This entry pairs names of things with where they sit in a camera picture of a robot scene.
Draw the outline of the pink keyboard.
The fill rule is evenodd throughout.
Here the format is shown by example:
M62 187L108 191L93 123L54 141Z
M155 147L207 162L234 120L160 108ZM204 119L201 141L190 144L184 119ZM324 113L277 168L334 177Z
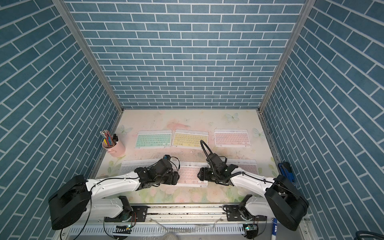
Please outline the pink keyboard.
M215 145L217 147L250 147L251 141L247 130L225 130L214 131Z
M178 169L178 161L172 161L174 163L174 169L179 172L179 180L176 184L177 187L194 187L194 188L206 188L208 187L207 181L200 181L198 173L201 168L207 168L207 163L199 162L181 162L181 166Z
M237 165L239 168L252 174L259 174L256 160L228 159L227 164Z

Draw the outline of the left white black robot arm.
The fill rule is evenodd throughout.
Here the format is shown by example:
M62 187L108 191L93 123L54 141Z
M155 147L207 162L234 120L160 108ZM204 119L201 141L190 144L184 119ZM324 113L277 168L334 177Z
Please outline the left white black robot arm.
M175 186L180 178L179 167L169 155L148 167L104 179L71 178L49 197L53 230L62 230L81 218L104 218L108 222L133 222L136 214L125 192L135 192L160 185Z

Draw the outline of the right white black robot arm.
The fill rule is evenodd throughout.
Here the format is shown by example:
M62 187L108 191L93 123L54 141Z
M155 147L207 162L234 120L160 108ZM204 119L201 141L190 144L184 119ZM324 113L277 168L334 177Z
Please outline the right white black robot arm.
M227 165L217 154L207 157L208 168L201 168L197 177L200 181L224 186L244 188L264 197L262 201L247 195L237 206L242 219L250 221L256 216L277 219L285 228L295 231L307 214L309 202L283 175L267 178L244 171L237 165Z

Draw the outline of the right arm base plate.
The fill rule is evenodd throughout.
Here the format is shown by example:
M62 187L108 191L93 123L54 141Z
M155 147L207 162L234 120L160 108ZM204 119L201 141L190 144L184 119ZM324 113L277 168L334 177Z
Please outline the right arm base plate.
M239 205L224 205L223 210L226 214L228 222L240 222L240 221L265 221L268 218L266 216L253 216L249 213L245 207L240 207Z

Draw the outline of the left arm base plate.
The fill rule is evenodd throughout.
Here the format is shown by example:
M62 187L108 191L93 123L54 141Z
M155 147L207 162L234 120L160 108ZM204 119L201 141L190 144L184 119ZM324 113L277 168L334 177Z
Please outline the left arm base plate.
M105 222L107 223L141 223L145 222L148 206L133 206L131 210L123 210L114 218L105 217Z

